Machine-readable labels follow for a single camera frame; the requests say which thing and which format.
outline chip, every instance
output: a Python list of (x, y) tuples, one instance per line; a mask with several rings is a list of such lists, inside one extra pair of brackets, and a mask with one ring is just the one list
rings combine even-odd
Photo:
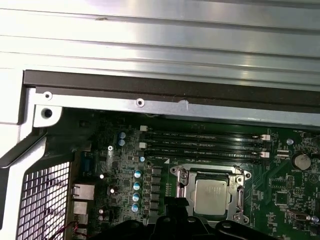
[(160, 191), (160, 185), (151, 185), (151, 192), (159, 192)]
[(199, 179), (195, 185), (194, 212), (224, 215), (227, 209), (227, 183), (223, 180)]
[(159, 201), (160, 195), (158, 193), (151, 193), (151, 201)]
[(158, 177), (158, 176), (153, 176), (152, 179), (151, 179), (151, 182), (152, 182), (153, 184), (160, 184), (161, 178)]
[(128, 187), (130, 185), (130, 181), (128, 179), (123, 180), (123, 185)]
[(159, 168), (159, 167), (154, 167), (154, 168), (152, 168), (152, 174), (153, 175), (161, 175), (161, 171), (162, 171), (162, 169), (161, 168)]
[(117, 161), (114, 161), (112, 164), (111, 164), (112, 168), (113, 169), (117, 169), (118, 168), (118, 162)]
[(288, 204), (288, 193), (287, 192), (281, 192), (277, 191), (275, 193), (275, 204), (276, 205), (287, 205)]
[(152, 201), (152, 202), (150, 203), (150, 208), (151, 208), (151, 209), (154, 209), (154, 210), (158, 210), (158, 209), (159, 209), (159, 203)]

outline mesh vent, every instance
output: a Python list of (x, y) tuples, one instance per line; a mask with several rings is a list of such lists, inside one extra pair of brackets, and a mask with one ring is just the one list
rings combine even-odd
[[(17, 240), (47, 240), (65, 225), (69, 162), (26, 174)], [(62, 240), (64, 234), (55, 237)]]

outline screw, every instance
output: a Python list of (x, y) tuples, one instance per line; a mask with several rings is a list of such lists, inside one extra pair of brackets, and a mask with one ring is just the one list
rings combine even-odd
[(181, 173), (182, 179), (186, 179), (187, 177), (188, 177), (188, 173), (186, 173), (186, 172)]
[(222, 227), (224, 227), (225, 229), (230, 229), (231, 228), (231, 224), (229, 222), (223, 222), (222, 223)]
[(294, 144), (294, 141), (293, 141), (291, 138), (288, 138), (288, 139), (286, 140), (286, 144), (292, 145), (292, 144)]

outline metal side panel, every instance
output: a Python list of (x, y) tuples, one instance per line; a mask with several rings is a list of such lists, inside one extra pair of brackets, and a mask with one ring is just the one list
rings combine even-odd
[(318, 0), (0, 2), (0, 68), (320, 91)]
[(1, 206), (3, 218), (1, 218), (0, 239), (17, 239), (24, 175), (33, 164), (42, 158), (45, 150), (46, 138), (43, 137), (10, 167), (7, 175), (6, 189), (1, 193), (3, 199), (5, 199), (5, 204)]

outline blue capacitor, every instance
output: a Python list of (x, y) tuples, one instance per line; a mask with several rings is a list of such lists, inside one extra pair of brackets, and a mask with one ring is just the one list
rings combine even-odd
[(121, 146), (121, 147), (126, 144), (125, 140), (123, 140), (123, 139), (120, 139), (118, 143), (119, 143), (119, 146)]
[(138, 212), (139, 211), (139, 204), (138, 203), (132, 204), (131, 210), (134, 213)]
[(135, 182), (135, 183), (133, 184), (133, 189), (134, 189), (135, 191), (138, 191), (138, 190), (140, 189), (140, 187), (141, 187), (140, 182)]
[(119, 133), (119, 138), (125, 139), (126, 138), (126, 133), (125, 132), (120, 132)]
[(140, 178), (141, 175), (142, 175), (142, 172), (141, 172), (140, 170), (136, 170), (136, 171), (134, 172), (134, 177), (135, 177), (136, 179)]
[(132, 200), (134, 201), (134, 202), (138, 202), (139, 201), (139, 199), (140, 199), (140, 194), (139, 193), (134, 193), (133, 195), (132, 195)]

